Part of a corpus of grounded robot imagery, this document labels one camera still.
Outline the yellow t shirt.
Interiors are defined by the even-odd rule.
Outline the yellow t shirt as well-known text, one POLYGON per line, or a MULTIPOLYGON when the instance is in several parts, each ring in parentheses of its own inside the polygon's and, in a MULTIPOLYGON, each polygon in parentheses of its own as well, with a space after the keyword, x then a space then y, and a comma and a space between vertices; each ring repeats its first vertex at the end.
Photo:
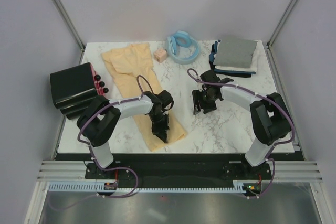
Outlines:
MULTIPOLYGON (((146 78, 155 94, 163 91, 154 72, 149 43, 137 43, 122 48, 114 48, 101 53, 101 57, 124 99, 134 98, 141 94, 136 81, 138 75, 146 78)), ((162 140, 152 134, 152 122, 149 116, 136 115, 133 119, 150 151, 156 151, 166 146, 162 140)))

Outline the small pink cube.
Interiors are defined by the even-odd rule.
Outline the small pink cube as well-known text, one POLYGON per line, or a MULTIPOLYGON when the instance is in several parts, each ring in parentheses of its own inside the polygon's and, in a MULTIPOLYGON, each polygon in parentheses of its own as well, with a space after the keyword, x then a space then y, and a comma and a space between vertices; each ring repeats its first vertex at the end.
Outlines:
POLYGON ((158 48, 153 56, 157 62, 163 63, 167 59, 167 51, 163 48, 158 48))

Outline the black pink drawer organizer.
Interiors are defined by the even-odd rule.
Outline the black pink drawer organizer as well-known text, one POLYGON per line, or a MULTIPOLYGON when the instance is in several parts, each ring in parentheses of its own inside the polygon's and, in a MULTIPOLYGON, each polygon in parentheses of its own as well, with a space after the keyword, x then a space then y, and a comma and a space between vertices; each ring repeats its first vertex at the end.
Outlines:
POLYGON ((50 74, 52 102, 67 119, 79 117, 97 96, 109 89, 91 63, 50 74))

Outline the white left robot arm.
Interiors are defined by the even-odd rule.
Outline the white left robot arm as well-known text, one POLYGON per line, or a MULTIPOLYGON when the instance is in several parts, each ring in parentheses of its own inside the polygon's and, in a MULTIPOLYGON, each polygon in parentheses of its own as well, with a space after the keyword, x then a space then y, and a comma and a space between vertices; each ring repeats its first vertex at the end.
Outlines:
POLYGON ((97 173, 103 178, 111 178, 115 173, 113 155, 108 141, 120 120, 135 115, 147 115, 150 119, 150 133, 163 143, 168 142, 170 110, 174 105, 171 94, 163 90, 159 94, 143 92, 140 97, 111 101, 104 96, 96 97, 77 120, 81 136, 87 138, 93 160, 98 163, 97 173))

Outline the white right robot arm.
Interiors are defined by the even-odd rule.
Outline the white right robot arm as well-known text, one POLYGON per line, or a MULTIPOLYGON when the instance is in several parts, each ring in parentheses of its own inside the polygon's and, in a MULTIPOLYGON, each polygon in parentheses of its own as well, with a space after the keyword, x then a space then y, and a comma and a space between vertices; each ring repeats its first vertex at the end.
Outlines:
POLYGON ((230 78, 224 82, 193 80, 201 84, 201 88, 192 91, 195 115, 201 111, 204 114, 215 111, 218 100, 232 102, 250 113, 255 140, 240 166, 245 178, 254 178, 259 173, 259 165, 267 161, 276 146, 295 138, 295 126, 279 93, 261 95, 230 78))

